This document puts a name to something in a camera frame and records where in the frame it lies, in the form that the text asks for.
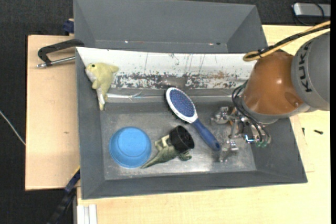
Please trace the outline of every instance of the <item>metal clamp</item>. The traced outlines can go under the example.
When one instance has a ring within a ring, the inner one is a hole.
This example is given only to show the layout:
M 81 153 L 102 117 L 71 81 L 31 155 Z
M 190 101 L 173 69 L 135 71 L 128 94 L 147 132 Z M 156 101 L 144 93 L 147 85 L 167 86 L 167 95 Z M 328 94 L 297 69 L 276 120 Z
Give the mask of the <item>metal clamp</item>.
M 59 59 L 59 60 L 55 60 L 55 61 L 51 61 L 47 54 L 51 53 L 51 52 L 55 52 L 55 51 L 59 51 L 59 50 L 63 50 L 63 49 L 67 49 L 67 48 L 71 48 L 71 47 L 84 47 L 84 43 L 78 39 L 71 39 L 68 41 L 64 41 L 64 42 L 60 42 L 57 44 L 53 44 L 53 45 L 49 45 L 43 48 L 40 48 L 37 55 L 39 56 L 39 58 L 44 62 L 44 63 L 40 63 L 37 65 L 37 67 L 49 67 L 52 65 L 55 65 L 57 63 L 62 63 L 62 62 L 66 62 L 66 61 L 71 61 L 74 60 L 75 57 L 67 57 L 64 59 Z

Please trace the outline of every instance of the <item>pet brush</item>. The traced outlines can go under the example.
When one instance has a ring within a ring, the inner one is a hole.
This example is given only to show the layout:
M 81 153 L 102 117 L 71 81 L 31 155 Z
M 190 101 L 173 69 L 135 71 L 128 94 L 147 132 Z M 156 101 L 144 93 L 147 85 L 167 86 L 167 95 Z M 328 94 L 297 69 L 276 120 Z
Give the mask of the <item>pet brush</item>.
M 220 150 L 220 145 L 213 134 L 198 119 L 193 101 L 183 91 L 169 88 L 166 99 L 171 110 L 181 120 L 191 123 L 199 132 L 206 144 L 215 151 Z

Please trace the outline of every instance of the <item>yellow stuffed toy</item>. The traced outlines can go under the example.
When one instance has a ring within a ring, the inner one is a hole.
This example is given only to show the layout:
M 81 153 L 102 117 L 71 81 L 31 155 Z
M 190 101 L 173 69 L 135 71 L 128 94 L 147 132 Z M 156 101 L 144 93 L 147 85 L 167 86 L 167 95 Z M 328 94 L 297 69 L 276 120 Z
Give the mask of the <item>yellow stuffed toy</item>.
M 114 81 L 114 73 L 118 70 L 118 67 L 107 65 L 106 63 L 91 63 L 85 69 L 86 75 L 92 82 L 92 88 L 97 91 L 100 110 L 104 110 L 104 105 L 107 101 L 106 93 Z

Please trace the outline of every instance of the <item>brush handle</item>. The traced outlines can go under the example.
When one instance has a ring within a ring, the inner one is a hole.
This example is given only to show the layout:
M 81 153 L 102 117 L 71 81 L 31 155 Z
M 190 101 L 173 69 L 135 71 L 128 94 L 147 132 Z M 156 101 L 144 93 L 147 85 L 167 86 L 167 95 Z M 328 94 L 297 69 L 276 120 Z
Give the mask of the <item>brush handle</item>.
M 199 134 L 203 138 L 203 140 L 206 142 L 206 144 L 211 147 L 215 151 L 220 150 L 220 144 L 217 141 L 217 139 L 214 137 L 214 135 L 200 122 L 199 119 L 194 121 L 192 125 L 198 130 Z

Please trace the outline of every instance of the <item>blue plastic bowl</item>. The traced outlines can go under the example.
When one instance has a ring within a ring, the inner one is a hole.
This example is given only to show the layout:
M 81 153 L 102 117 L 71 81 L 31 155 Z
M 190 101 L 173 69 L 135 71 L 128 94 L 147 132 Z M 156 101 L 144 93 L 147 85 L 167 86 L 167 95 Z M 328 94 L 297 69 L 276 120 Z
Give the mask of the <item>blue plastic bowl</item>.
M 136 168 L 147 162 L 152 144 L 148 135 L 136 127 L 116 131 L 109 144 L 110 155 L 122 167 Z

